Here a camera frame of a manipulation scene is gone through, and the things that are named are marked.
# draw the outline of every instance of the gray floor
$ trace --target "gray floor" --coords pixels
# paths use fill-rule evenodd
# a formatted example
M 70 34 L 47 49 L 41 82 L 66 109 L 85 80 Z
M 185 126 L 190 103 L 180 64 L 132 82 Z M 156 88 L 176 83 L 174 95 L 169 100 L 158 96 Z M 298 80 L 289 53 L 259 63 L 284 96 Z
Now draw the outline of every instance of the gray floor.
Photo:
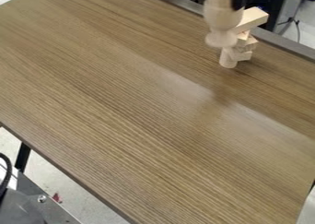
M 299 10 L 297 19 L 300 22 L 301 41 L 315 49 L 315 2 L 306 2 Z M 284 37 L 296 41 L 295 25 L 284 34 Z M 18 153 L 20 142 L 6 130 L 0 128 L 0 151 L 13 161 Z M 126 224 L 127 222 L 103 205 L 94 196 L 71 181 L 36 153 L 32 152 L 26 175 L 48 194 L 58 192 L 63 199 L 62 205 L 84 224 Z

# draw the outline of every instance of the wooden block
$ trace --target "wooden block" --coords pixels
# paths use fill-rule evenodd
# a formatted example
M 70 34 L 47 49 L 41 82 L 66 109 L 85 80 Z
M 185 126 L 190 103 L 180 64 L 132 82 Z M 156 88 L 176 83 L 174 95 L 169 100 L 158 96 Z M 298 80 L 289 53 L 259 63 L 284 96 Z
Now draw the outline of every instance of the wooden block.
M 242 31 L 240 34 L 238 34 L 237 46 L 241 46 L 241 47 L 245 46 L 248 38 L 250 37 L 250 33 L 251 33 L 250 30 L 245 30 L 245 31 Z
M 225 68 L 234 68 L 237 66 L 238 61 L 233 61 L 228 54 L 227 48 L 223 48 L 219 63 Z
M 269 18 L 269 14 L 262 11 L 258 7 L 251 7 L 244 11 L 243 19 L 237 27 L 233 29 L 235 33 L 241 33 L 242 31 L 253 29 L 266 23 Z
M 245 46 L 236 46 L 235 49 L 240 53 L 245 53 L 248 51 L 254 51 L 258 46 L 258 41 L 256 38 L 250 35 L 247 39 Z
M 252 57 L 252 51 L 240 53 L 236 48 L 226 48 L 225 50 L 232 61 L 247 61 Z

